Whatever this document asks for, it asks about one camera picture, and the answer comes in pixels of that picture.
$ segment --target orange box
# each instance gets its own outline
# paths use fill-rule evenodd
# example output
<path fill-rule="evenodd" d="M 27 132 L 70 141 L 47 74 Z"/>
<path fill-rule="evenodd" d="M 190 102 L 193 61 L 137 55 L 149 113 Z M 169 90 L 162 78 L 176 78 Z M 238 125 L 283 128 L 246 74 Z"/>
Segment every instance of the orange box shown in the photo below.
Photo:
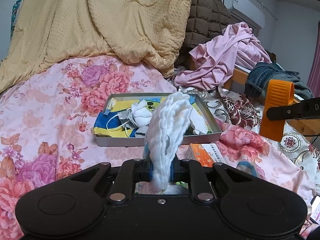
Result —
<path fill-rule="evenodd" d="M 212 167 L 215 162 L 226 163 L 215 143 L 193 144 L 191 143 L 186 152 L 186 158 L 196 160 L 201 166 Z"/>

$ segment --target air conditioner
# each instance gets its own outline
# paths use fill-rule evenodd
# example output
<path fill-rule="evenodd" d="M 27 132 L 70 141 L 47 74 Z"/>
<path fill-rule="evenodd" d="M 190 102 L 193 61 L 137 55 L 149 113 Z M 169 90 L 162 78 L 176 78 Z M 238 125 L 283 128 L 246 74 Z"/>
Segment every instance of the air conditioner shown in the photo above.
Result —
<path fill-rule="evenodd" d="M 223 0 L 224 5 L 236 18 L 247 22 L 257 29 L 264 27 L 263 13 L 249 0 Z"/>

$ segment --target gray box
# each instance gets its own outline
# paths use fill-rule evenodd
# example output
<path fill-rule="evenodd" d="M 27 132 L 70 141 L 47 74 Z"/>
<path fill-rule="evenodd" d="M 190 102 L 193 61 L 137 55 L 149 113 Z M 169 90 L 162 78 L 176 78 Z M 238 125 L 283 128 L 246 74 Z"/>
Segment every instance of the gray box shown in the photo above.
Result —
<path fill-rule="evenodd" d="M 115 98 L 117 101 L 126 101 L 126 100 L 137 100 L 137 99 L 149 99 L 149 98 L 159 98 L 167 97 L 172 93 L 131 93 L 131 94 L 113 94 L 110 95 L 106 101 L 106 104 L 103 108 L 103 112 L 106 110 L 108 102 L 111 98 Z M 183 137 L 182 144 L 190 143 L 211 143 L 219 141 L 221 135 L 221 129 L 215 121 L 212 113 L 207 108 L 205 103 L 199 97 L 198 94 L 186 93 L 190 97 L 194 97 L 195 103 L 198 106 L 199 110 L 202 113 L 202 116 L 205 118 L 207 124 L 210 127 L 212 133 L 210 134 L 200 134 L 200 135 L 185 135 Z M 101 147 L 131 147 L 131 146 L 144 146 L 144 138 L 116 138 L 110 136 L 101 136 L 95 135 L 98 146 Z"/>

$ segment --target pink bed sheet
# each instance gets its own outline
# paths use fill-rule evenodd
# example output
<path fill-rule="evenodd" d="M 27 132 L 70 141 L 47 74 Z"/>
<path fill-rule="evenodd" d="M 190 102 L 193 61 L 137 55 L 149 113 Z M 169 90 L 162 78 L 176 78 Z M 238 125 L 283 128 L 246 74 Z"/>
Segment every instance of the pink bed sheet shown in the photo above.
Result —
<path fill-rule="evenodd" d="M 65 60 L 8 90 L 0 99 L 0 239 L 23 235 L 14 208 L 26 192 L 103 161 L 142 157 L 143 147 L 96 145 L 91 128 L 110 94 L 175 91 L 151 66 L 108 56 Z M 314 184 L 305 171 L 254 132 L 220 126 L 217 145 L 229 165 L 249 160 L 266 180 L 310 201 Z"/>

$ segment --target pink curtain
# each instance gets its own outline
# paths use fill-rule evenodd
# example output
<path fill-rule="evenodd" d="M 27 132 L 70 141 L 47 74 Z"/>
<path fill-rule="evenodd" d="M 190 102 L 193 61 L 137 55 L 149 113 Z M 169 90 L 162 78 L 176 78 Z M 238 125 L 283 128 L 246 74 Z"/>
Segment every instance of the pink curtain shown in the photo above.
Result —
<path fill-rule="evenodd" d="M 320 97 L 320 22 L 318 23 L 318 39 L 315 57 L 307 85 L 315 97 Z"/>

